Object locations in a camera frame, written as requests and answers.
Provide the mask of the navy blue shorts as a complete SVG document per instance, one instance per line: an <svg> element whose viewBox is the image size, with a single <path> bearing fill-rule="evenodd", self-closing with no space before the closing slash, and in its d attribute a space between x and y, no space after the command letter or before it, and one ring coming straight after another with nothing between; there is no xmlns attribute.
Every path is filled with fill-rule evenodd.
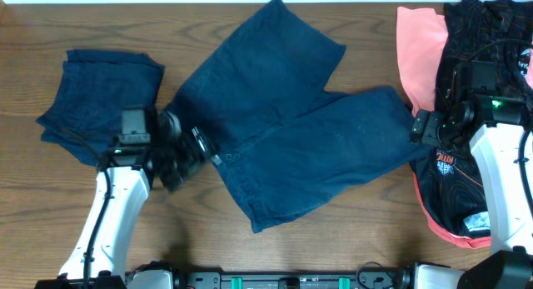
<svg viewBox="0 0 533 289"><path fill-rule="evenodd" d="M409 140L414 119L394 88L326 90L345 50L271 0L167 105L216 147L213 164L254 232L426 154Z"/></svg>

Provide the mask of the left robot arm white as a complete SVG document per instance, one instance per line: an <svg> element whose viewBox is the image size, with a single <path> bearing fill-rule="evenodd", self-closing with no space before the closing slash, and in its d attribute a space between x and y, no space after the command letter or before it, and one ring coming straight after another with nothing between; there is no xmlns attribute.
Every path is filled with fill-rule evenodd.
<svg viewBox="0 0 533 289"><path fill-rule="evenodd" d="M204 132L182 129L173 113L124 109L122 130L97 158L95 196L77 244L57 277L37 281L35 289L187 287L186 277L165 262L128 272L127 254L154 179L175 191L214 154Z"/></svg>

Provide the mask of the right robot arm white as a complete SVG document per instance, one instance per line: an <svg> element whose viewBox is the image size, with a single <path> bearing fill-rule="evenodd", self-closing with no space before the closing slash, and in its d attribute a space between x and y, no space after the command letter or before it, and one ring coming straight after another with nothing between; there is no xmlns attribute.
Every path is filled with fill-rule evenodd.
<svg viewBox="0 0 533 289"><path fill-rule="evenodd" d="M469 152L491 223L490 255L460 271L415 267L414 288L527 288L532 283L532 117L520 100L473 94L447 112L420 110L411 139Z"/></svg>

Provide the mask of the pink garment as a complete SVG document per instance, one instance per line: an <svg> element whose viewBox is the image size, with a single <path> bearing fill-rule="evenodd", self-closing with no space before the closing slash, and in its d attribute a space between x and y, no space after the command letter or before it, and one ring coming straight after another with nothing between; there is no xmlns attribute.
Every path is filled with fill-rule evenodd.
<svg viewBox="0 0 533 289"><path fill-rule="evenodd" d="M396 51L401 84L414 114L435 106L435 82L448 38L445 17L431 8L397 8ZM442 151L410 163L428 227L458 247L491 244L489 214L475 164Z"/></svg>

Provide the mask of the folded navy shorts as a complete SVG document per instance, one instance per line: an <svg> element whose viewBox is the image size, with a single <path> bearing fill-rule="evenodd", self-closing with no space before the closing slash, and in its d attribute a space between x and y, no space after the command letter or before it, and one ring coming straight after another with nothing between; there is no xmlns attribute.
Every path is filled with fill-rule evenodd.
<svg viewBox="0 0 533 289"><path fill-rule="evenodd" d="M55 100L37 119L41 140L93 167L121 131L123 108L155 106L165 67L144 53L74 49L62 68Z"/></svg>

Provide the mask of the black patterned shirt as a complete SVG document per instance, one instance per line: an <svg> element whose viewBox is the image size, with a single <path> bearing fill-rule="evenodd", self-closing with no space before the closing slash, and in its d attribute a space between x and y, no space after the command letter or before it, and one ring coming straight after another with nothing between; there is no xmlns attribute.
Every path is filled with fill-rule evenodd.
<svg viewBox="0 0 533 289"><path fill-rule="evenodd" d="M411 162L430 229L459 247L485 247L491 226L469 141L481 126L528 126L532 4L461 0L444 6L447 32L435 80L428 155Z"/></svg>

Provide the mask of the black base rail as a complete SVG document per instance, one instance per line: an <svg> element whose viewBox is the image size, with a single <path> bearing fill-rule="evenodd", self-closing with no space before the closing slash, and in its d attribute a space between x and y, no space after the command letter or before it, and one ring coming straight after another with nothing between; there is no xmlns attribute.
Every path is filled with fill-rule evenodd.
<svg viewBox="0 0 533 289"><path fill-rule="evenodd" d="M186 272L165 262L152 262L127 275L127 288L169 289L387 289L412 288L410 268L363 264L354 272Z"/></svg>

